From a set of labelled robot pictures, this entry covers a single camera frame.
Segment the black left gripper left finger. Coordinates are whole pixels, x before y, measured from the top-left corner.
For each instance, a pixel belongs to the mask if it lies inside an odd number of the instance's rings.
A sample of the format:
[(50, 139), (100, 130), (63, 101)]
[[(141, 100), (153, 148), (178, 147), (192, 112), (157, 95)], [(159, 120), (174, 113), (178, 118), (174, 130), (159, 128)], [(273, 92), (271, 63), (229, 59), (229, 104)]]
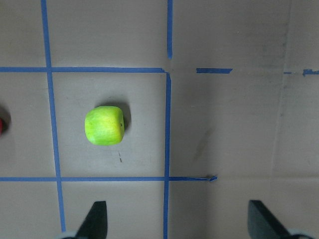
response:
[(76, 233), (77, 239), (105, 239), (107, 237), (107, 205), (105, 201), (94, 202)]

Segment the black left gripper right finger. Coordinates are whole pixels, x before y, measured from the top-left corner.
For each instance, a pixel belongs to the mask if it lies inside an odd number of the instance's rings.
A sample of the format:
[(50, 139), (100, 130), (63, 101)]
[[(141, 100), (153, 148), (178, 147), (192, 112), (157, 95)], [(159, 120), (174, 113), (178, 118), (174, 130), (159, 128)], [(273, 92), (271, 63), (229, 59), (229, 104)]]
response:
[(286, 239), (291, 236), (260, 200), (248, 203), (248, 233), (252, 239)]

